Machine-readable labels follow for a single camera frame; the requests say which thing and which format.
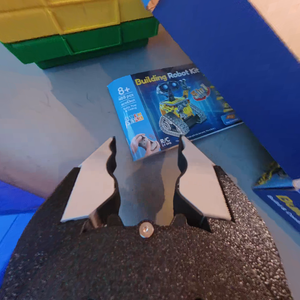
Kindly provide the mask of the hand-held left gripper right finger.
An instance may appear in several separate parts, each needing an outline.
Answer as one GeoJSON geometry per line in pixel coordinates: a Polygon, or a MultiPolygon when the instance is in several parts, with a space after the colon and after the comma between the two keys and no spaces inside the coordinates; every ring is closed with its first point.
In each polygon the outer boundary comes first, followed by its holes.
{"type": "Polygon", "coordinates": [[[215,164],[185,136],[179,138],[175,213],[187,220],[232,220],[215,164]]]}

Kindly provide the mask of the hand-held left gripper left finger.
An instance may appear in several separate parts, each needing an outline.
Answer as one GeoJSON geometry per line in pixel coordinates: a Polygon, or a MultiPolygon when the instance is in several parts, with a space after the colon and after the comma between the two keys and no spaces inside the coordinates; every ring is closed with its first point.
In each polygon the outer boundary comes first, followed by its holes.
{"type": "Polygon", "coordinates": [[[94,228],[107,224],[108,217],[119,214],[120,193],[114,176],[116,139],[110,137],[81,165],[61,222],[89,219],[94,228]]]}

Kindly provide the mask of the blue storage bin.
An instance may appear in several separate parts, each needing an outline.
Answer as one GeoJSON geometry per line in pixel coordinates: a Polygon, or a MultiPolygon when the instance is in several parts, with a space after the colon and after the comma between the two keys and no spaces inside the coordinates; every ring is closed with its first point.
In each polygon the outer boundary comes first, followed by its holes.
{"type": "Polygon", "coordinates": [[[25,227],[45,199],[0,181],[0,285],[25,227]]]}

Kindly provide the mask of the blue robot kit booklet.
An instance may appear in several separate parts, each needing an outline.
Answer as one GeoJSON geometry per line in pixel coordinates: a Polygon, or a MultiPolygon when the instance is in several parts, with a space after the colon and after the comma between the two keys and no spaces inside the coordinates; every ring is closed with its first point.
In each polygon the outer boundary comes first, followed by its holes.
{"type": "Polygon", "coordinates": [[[127,75],[108,91],[133,161],[242,124],[193,63],[127,75]]]}

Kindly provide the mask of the blue cardboard kit box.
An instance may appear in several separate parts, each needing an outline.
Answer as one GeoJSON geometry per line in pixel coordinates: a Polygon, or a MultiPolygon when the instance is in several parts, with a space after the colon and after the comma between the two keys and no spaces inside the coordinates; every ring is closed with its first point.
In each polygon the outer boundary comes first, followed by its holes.
{"type": "Polygon", "coordinates": [[[299,1],[142,1],[299,184],[299,1]]]}

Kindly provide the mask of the grey desk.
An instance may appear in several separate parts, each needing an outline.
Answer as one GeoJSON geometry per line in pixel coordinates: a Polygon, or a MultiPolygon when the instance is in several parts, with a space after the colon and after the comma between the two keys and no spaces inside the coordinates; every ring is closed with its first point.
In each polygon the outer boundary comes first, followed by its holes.
{"type": "Polygon", "coordinates": [[[241,231],[169,226],[177,149],[132,160],[107,85],[189,62],[163,27],[145,48],[45,71],[1,45],[1,180],[43,198],[55,190],[22,234],[1,299],[299,299],[299,233],[252,191],[272,158],[245,124],[195,142],[227,174],[228,200],[241,200],[241,231]],[[61,224],[78,170],[67,174],[112,136],[125,226],[61,224]]]}

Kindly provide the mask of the green storage bin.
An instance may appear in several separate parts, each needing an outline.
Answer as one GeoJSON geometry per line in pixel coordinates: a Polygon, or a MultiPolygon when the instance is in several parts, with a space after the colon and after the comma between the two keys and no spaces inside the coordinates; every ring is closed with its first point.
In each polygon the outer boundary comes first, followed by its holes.
{"type": "Polygon", "coordinates": [[[66,35],[2,43],[23,64],[50,69],[120,51],[145,47],[158,34],[159,21],[148,17],[66,35]]]}

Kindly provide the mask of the yellow storage bin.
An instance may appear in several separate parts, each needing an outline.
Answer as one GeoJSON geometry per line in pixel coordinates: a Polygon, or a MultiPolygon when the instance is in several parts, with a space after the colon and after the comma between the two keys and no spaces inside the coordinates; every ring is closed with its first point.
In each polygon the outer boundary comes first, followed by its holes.
{"type": "Polygon", "coordinates": [[[0,40],[64,35],[152,16],[138,0],[1,0],[0,40]]]}

